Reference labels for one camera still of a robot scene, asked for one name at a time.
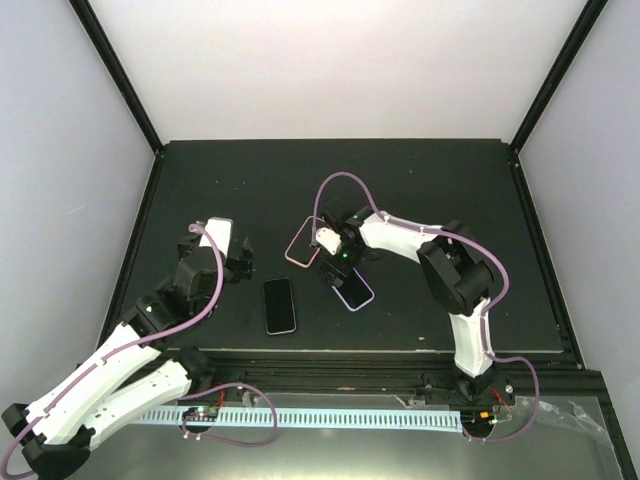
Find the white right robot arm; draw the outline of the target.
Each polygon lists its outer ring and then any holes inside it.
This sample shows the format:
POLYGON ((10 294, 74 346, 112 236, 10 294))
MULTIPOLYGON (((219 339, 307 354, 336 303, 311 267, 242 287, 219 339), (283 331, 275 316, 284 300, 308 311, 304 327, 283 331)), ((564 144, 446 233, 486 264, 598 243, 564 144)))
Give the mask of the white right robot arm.
POLYGON ((456 394, 471 404, 490 392, 494 377, 488 310, 497 269, 466 234, 457 221, 424 225, 369 208, 327 220, 322 228, 312 222, 314 244, 329 254, 321 276, 335 289, 353 276, 369 250, 390 252, 420 265, 432 298, 451 321, 456 394))

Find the pink phone case with phone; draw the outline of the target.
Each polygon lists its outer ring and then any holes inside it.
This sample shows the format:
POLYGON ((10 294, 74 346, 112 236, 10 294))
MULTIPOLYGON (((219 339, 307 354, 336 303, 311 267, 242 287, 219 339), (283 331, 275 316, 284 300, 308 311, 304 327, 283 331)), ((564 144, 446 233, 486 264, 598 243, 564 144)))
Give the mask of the pink phone case with phone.
POLYGON ((311 228, 315 217, 309 216, 298 229, 285 249, 284 258, 293 265, 308 269, 319 256, 321 249, 311 243, 311 228))

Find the purple phone case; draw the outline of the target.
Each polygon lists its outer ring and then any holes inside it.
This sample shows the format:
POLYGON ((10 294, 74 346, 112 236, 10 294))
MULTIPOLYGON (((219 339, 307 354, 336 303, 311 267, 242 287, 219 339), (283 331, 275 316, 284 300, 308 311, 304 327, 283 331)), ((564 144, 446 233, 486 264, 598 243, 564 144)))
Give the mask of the purple phone case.
POLYGON ((357 269, 344 280, 340 287, 332 287, 349 312, 355 313, 372 303, 375 293, 357 269))

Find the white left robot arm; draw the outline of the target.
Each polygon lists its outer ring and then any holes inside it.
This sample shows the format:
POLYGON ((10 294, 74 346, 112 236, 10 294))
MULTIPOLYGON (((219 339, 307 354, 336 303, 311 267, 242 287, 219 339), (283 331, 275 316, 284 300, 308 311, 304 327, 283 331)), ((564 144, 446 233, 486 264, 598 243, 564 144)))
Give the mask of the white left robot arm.
POLYGON ((130 379, 179 334, 209 318, 225 284, 252 274, 250 245, 239 257, 228 255, 232 220, 212 217, 189 231, 175 273, 140 297, 101 347, 49 393, 3 412, 14 440, 1 461, 2 478, 13 478, 8 463, 20 452, 29 466, 23 478, 66 479, 143 414, 187 394, 202 399, 213 391, 211 364, 196 347, 184 347, 150 374, 130 379))

